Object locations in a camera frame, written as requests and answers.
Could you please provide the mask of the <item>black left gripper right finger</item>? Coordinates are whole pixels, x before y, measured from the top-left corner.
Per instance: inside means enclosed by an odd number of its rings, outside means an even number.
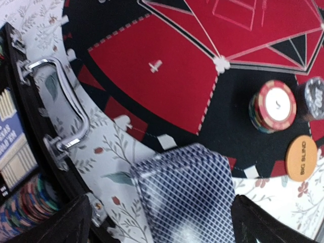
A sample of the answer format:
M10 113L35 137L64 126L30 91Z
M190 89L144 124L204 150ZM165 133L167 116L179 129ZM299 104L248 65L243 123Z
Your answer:
M270 243L316 242L276 220L245 195L236 195L231 206L235 241Z

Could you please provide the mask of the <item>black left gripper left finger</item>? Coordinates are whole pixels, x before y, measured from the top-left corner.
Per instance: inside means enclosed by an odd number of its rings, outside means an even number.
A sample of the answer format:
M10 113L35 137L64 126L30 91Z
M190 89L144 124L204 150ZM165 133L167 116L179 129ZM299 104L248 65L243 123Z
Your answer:
M51 218L8 242L88 242L92 207L86 195L78 196Z

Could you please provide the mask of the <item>grey card deck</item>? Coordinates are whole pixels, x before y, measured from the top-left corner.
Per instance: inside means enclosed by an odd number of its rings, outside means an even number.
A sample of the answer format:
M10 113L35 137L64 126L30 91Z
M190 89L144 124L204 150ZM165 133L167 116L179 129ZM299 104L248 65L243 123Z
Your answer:
M154 242L235 242L228 158L195 143L132 165Z

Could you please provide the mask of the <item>orange big blind button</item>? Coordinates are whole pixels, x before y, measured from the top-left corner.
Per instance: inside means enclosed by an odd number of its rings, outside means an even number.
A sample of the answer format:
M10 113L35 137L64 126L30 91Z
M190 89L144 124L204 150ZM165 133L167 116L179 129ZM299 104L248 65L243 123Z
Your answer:
M301 135L290 143L285 165L287 174L293 181L307 180L314 172L316 163L317 145L310 136Z

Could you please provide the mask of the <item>red 5 poker chip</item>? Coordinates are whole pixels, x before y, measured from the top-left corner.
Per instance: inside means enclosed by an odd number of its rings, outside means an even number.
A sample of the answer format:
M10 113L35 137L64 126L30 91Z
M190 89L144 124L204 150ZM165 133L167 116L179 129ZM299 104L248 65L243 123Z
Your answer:
M266 134L289 128L296 113L293 92L279 80L267 81L249 102L249 117L253 126Z

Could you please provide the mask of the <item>black 100 poker chips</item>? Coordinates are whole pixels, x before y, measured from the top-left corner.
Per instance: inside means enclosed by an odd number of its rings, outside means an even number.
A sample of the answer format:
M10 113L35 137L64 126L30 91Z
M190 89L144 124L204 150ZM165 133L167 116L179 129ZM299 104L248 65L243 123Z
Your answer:
M323 78L312 77L295 92L297 119L310 122L323 119Z

